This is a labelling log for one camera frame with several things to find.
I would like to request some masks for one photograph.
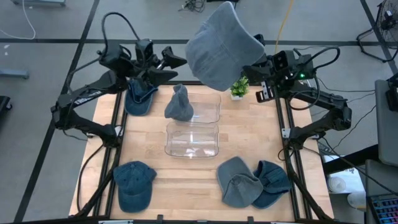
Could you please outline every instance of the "small potted plant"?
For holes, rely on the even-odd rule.
[[[242,100],[243,96],[249,92],[249,80],[242,76],[234,85],[231,86],[231,99]]]

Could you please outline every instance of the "clear plastic container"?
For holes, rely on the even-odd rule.
[[[167,125],[165,152],[170,156],[190,158],[217,156],[217,124],[170,122]]]
[[[221,96],[219,94],[188,93],[193,107],[193,117],[189,122],[214,123],[220,119]]]

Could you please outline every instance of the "baseball cap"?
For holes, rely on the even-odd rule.
[[[140,212],[146,209],[152,196],[152,181],[156,171],[140,161],[128,162],[113,170],[118,185],[120,209],[124,212]]]
[[[264,46],[245,30],[232,3],[226,1],[188,41],[185,54],[194,77],[225,91],[239,80],[243,66],[264,55]]]
[[[157,87],[148,86],[145,90],[140,84],[139,80],[131,80],[129,82],[129,89],[126,92],[126,98],[124,102],[124,109],[127,113],[134,116],[144,116],[149,112],[154,92],[157,91]]]
[[[193,107],[189,103],[188,90],[183,84],[173,86],[174,94],[164,110],[165,118],[177,121],[190,121],[193,117]]]
[[[256,208],[268,208],[291,188],[289,178],[283,168],[268,161],[259,161],[257,170],[253,172],[258,177],[264,190],[253,202]]]
[[[260,180],[238,156],[217,168],[217,179],[223,193],[222,201],[232,207],[247,207],[262,192]]]

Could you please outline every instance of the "black cable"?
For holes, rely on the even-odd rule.
[[[125,47],[125,46],[120,46],[123,50],[125,50],[127,52],[127,54],[129,55],[129,58],[131,58],[131,51]]]
[[[189,10],[191,12],[199,12],[202,13],[205,10],[205,1],[206,0],[186,0],[185,5],[182,9],[178,11]]]
[[[103,55],[106,55],[108,53],[108,38],[106,37],[106,32],[105,32],[105,20],[110,15],[117,15],[117,16],[122,17],[127,22],[127,24],[129,25],[130,29],[132,30],[132,32],[136,36],[136,39],[137,40],[141,40],[138,37],[138,35],[137,35],[136,31],[134,30],[134,28],[132,27],[130,21],[124,15],[122,15],[122,14],[120,14],[118,12],[109,12],[109,13],[105,14],[105,16],[102,18],[102,21],[101,21],[102,35],[104,36],[104,41],[105,41],[105,49],[104,49]]]
[[[317,151],[315,151],[315,150],[312,150],[312,149],[309,149],[309,148],[307,148],[307,147],[305,147],[305,146],[303,146],[303,149],[308,150],[308,151],[311,151],[311,152],[317,154],[318,156],[321,156],[321,154],[320,154],[319,152],[317,152]],[[283,150],[284,150],[284,148],[281,149],[281,150],[278,152],[278,159],[279,159],[280,161],[286,161],[286,158],[285,158],[285,159],[280,158],[280,153],[281,153]],[[292,149],[292,153],[289,154],[289,158],[292,157],[292,155],[293,155],[293,153],[294,153],[295,150],[296,150],[296,149]]]
[[[330,150],[332,151],[332,153],[339,157],[342,161],[344,161],[345,163],[347,163],[348,165],[350,165],[351,167],[354,167],[355,169],[358,170],[358,172],[362,173],[363,175],[365,175],[365,177],[373,180],[373,182],[375,182],[377,185],[379,185],[380,187],[384,188],[385,190],[387,190],[388,192],[394,194],[395,196],[398,196],[397,192],[394,192],[393,190],[389,189],[388,187],[382,185],[380,182],[378,182],[377,180],[375,180],[373,177],[367,175],[365,172],[363,172],[361,169],[359,169],[358,166],[355,166],[354,164],[352,164],[351,162],[347,161],[346,159],[344,159],[344,157],[342,157],[341,155],[339,155],[329,144],[328,140],[326,140],[325,138],[323,138],[326,141],[326,144],[330,147]]]
[[[293,110],[298,110],[298,111],[306,110],[306,109],[311,108],[313,105],[315,105],[315,104],[318,102],[319,97],[320,97],[320,95],[321,95],[321,90],[320,90],[319,83],[318,83],[318,80],[317,80],[317,77],[316,77],[316,76],[315,76],[315,83],[317,84],[317,97],[315,98],[315,101],[314,101],[313,103],[309,104],[309,105],[306,106],[306,107],[303,107],[303,108],[295,108],[295,107],[292,106],[292,104],[291,104],[293,98],[295,98],[295,96],[297,96],[297,95],[299,95],[299,94],[307,93],[307,92],[310,92],[310,93],[311,93],[312,91],[310,91],[310,90],[305,90],[305,91],[296,92],[291,98],[288,99],[288,104],[289,104],[289,106],[290,106]]]
[[[70,83],[72,82],[72,75],[73,75],[74,73],[76,73],[77,71],[79,71],[79,70],[81,70],[81,69],[83,69],[83,68],[85,68],[85,67],[87,67],[87,66],[89,66],[89,65],[92,65],[93,63],[95,63],[95,62],[97,62],[97,61],[99,61],[99,60],[100,60],[100,58],[94,59],[94,60],[92,60],[92,61],[90,61],[90,62],[88,62],[88,63],[86,63],[86,64],[84,64],[84,65],[82,65],[82,66],[80,66],[80,67],[78,67],[78,68],[76,68],[76,69],[74,69],[73,71],[71,71],[71,72],[67,75],[67,88],[68,88],[69,93],[72,93],[72,92],[73,92],[73,90],[70,88]]]
[[[317,77],[317,79],[319,81],[321,81],[322,85],[329,91],[340,91],[340,92],[344,92],[344,93],[364,93],[364,92],[372,92],[372,91],[374,91],[374,90],[332,90],[332,89],[328,88],[325,85],[325,83],[320,78]]]
[[[352,101],[356,101],[356,100],[362,100],[363,98],[365,98],[365,97],[367,97],[367,96],[374,95],[374,94],[375,94],[375,92],[369,93],[369,94],[366,94],[366,95],[364,95],[364,96],[362,96],[362,97],[355,98],[355,99],[353,99],[353,100],[347,101],[347,103],[351,103]],[[315,114],[311,114],[311,116],[316,116],[316,115],[318,115],[318,114],[320,114],[320,113],[323,113],[323,112],[326,112],[326,111],[329,111],[329,110],[319,111],[319,112],[317,112],[317,113],[315,113]]]
[[[118,140],[118,137],[120,137],[120,135],[121,135],[122,132],[123,132],[122,126],[120,126],[120,127],[121,127],[121,129],[119,130],[118,136],[117,136],[117,138],[115,139],[115,141]],[[84,171],[84,169],[86,168],[88,162],[89,162],[95,155],[97,155],[97,153],[99,153],[99,151],[102,149],[103,146],[104,146],[104,143],[102,143],[102,145],[101,145],[96,151],[94,151],[94,152],[92,153],[92,155],[91,155],[89,158],[87,158],[86,162],[85,162],[85,163],[83,164],[83,166],[81,167],[81,171],[80,171],[80,173],[79,173],[79,179],[78,179],[77,193],[76,193],[76,205],[77,205],[77,210],[78,210],[79,212],[80,212],[80,210],[81,210],[81,209],[80,209],[80,183],[81,183],[81,177],[83,176],[83,171]],[[111,169],[109,170],[109,172],[112,172],[113,169],[114,169],[114,163],[112,164]]]
[[[308,92],[308,91],[300,91],[300,92],[297,92],[297,93],[295,93],[295,94],[289,99],[289,101],[288,101],[289,106],[290,106],[293,110],[298,110],[298,111],[306,110],[306,109],[309,109],[309,108],[313,107],[313,106],[318,102],[319,97],[320,97],[320,91],[321,91],[321,90],[320,90],[319,82],[318,82],[317,76],[316,76],[317,69],[318,69],[318,68],[325,67],[325,66],[327,66],[327,65],[330,65],[330,64],[334,63],[334,62],[340,57],[340,48],[338,48],[338,47],[327,47],[327,48],[322,49],[321,51],[317,52],[314,56],[310,57],[310,58],[309,58],[306,62],[304,62],[303,64],[300,64],[300,66],[303,66],[303,67],[304,67],[304,66],[306,66],[306,64],[310,63],[310,62],[311,62],[313,59],[315,59],[317,56],[319,56],[319,55],[325,53],[325,52],[328,51],[328,50],[333,50],[333,49],[337,51],[336,56],[334,57],[334,59],[331,60],[331,61],[329,61],[329,62],[327,62],[327,63],[323,63],[323,64],[321,64],[321,65],[315,67],[315,68],[312,70],[312,72],[313,72],[313,74],[314,74],[313,76],[314,76],[315,84],[317,85],[317,97],[315,98],[315,101],[314,101],[313,103],[311,103],[310,105],[306,106],[306,107],[303,107],[303,108],[295,108],[295,107],[293,107],[293,106],[291,105],[292,99],[295,98],[295,96],[297,96],[297,95],[299,95],[299,94],[302,94],[302,93],[306,93],[306,92]],[[293,49],[293,51],[296,52],[296,54],[301,55],[301,53],[298,51],[298,49]]]
[[[349,134],[351,134],[351,132],[354,131],[354,129],[358,126],[359,122],[361,122],[362,119],[364,119],[368,114],[372,113],[372,111],[373,111],[375,108],[376,108],[376,105],[374,105],[373,108],[372,108],[369,112],[367,112],[364,116],[362,116],[362,118],[360,118],[360,119],[358,120],[358,122],[355,124],[355,126],[354,126],[353,128],[351,128],[351,130],[348,132],[348,134],[346,134],[346,135],[340,140],[340,142],[338,142],[337,146],[335,146],[333,149],[337,148],[337,147],[340,145],[340,143],[341,143]]]
[[[310,57],[306,62],[304,62],[303,65],[306,65],[306,64],[310,63],[310,62],[311,62],[313,59],[315,59],[317,56],[319,56],[319,55],[325,53],[325,52],[328,51],[328,50],[333,50],[333,49],[335,49],[335,50],[337,51],[337,54],[336,54],[336,56],[334,57],[334,59],[331,60],[331,61],[329,61],[329,62],[327,62],[327,63],[323,63],[323,64],[321,64],[321,65],[318,65],[317,67],[315,67],[315,68],[313,69],[313,71],[316,72],[318,68],[322,68],[322,67],[325,67],[325,66],[327,66],[327,65],[332,64],[333,62],[335,62],[335,61],[340,57],[340,48],[338,48],[338,47],[327,47],[327,48],[325,48],[325,49],[322,49],[321,51],[317,52],[315,55],[313,55],[312,57]]]
[[[82,138],[76,137],[76,136],[74,136],[74,135],[72,135],[72,134],[68,134],[65,130],[62,130],[62,132],[63,132],[64,135],[66,135],[66,136],[68,136],[68,137],[71,137],[71,138],[74,138],[74,139],[76,139],[76,140],[79,140],[79,141],[87,141],[87,139],[82,139]]]
[[[87,158],[87,160],[86,160],[86,162],[83,164],[83,166],[81,167],[81,170],[80,170],[80,174],[79,174],[79,179],[78,179],[78,182],[77,182],[77,194],[76,194],[76,205],[77,205],[77,210],[80,212],[81,211],[81,209],[80,209],[80,187],[81,187],[81,177],[83,176],[83,171],[84,171],[84,169],[86,168],[86,166],[87,166],[87,164],[88,164],[88,162],[95,156],[95,155],[97,155],[97,153],[99,153],[99,151],[103,148],[103,146],[104,146],[104,143],[102,143],[102,145],[96,150],[96,151],[94,151],[94,153],[92,153],[92,155],[89,157],[89,158]]]

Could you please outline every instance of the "green plant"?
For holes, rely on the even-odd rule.
[[[249,92],[249,80],[247,77],[242,76],[234,85],[231,86],[231,94],[233,96],[242,97]]]

